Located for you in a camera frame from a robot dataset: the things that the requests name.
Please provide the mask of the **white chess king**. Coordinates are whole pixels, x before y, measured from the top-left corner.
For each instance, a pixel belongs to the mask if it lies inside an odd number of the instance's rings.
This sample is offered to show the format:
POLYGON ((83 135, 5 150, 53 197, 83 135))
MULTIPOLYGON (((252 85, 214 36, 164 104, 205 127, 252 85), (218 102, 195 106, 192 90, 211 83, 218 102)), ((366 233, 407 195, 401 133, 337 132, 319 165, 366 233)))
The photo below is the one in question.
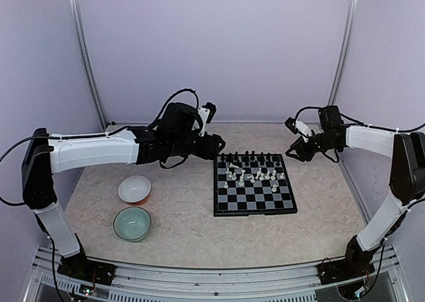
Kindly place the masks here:
POLYGON ((241 174, 240 174, 239 182, 238 182, 238 185, 240 187, 243 187, 244 186, 244 174, 245 174, 245 170, 242 170, 241 171, 241 174))

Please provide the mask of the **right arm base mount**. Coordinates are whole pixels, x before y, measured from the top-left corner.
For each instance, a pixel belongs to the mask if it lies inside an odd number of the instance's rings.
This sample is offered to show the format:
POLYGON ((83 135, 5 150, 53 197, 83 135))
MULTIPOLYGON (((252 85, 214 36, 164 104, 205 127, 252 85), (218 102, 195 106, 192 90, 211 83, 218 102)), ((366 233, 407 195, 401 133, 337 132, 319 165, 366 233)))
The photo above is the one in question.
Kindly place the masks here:
POLYGON ((373 273, 373 263, 349 266, 345 259, 330 260, 325 258, 318 266, 317 272, 322 285, 346 281, 356 277, 362 277, 367 273, 373 273))

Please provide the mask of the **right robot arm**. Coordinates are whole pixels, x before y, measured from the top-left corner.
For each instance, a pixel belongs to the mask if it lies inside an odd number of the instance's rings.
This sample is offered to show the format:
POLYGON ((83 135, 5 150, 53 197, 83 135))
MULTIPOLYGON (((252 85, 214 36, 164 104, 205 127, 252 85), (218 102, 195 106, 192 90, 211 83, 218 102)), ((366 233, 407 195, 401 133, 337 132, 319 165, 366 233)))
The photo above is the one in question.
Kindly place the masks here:
POLYGON ((424 126, 390 129, 366 124, 339 111, 337 106, 317 107, 321 132, 315 133, 298 116, 289 117, 286 127, 298 139, 286 155, 301 162, 327 151, 359 149, 391 160, 389 190, 375 215, 347 244, 340 273, 355 277, 371 265, 372 256, 385 238, 401 225, 409 210, 424 196, 424 126))

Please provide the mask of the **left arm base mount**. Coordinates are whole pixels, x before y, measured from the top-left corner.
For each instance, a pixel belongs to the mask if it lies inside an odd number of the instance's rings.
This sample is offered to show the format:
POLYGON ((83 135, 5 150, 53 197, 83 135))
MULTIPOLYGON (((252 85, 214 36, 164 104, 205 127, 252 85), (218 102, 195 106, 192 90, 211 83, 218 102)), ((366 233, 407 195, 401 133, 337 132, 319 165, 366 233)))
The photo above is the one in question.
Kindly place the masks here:
POLYGON ((114 279, 116 266, 104 262, 93 260, 82 261, 61 261, 58 273, 73 279, 111 286, 114 279))

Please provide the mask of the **black folding chess board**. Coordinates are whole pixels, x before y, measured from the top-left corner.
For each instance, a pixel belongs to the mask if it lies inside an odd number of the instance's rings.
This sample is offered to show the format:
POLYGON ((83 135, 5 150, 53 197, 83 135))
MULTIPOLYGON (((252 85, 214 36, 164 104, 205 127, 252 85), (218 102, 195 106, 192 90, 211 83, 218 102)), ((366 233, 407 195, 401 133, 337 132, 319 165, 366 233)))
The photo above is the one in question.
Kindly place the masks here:
POLYGON ((280 215, 298 212, 281 154, 228 153, 214 160, 214 216, 280 215), (245 170, 244 186, 238 185, 245 170), (277 192, 272 185, 278 184, 277 192))

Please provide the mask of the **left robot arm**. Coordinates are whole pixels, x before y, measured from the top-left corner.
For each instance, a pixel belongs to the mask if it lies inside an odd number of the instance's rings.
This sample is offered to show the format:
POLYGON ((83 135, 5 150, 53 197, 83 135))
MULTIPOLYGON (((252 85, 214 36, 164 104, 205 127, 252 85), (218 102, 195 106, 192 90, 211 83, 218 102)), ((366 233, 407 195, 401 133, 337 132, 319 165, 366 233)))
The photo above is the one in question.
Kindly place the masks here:
POLYGON ((83 246, 70 229, 54 191, 52 176, 68 170, 114 163, 144 165, 170 157, 186 160, 194 155, 214 160, 225 142, 208 134, 206 125, 216 112, 207 103, 194 108, 168 103, 148 126, 125 126, 115 131, 88 135, 49 135, 38 128, 27 147, 22 166, 23 202, 53 240, 67 268, 80 279, 93 272, 83 246))

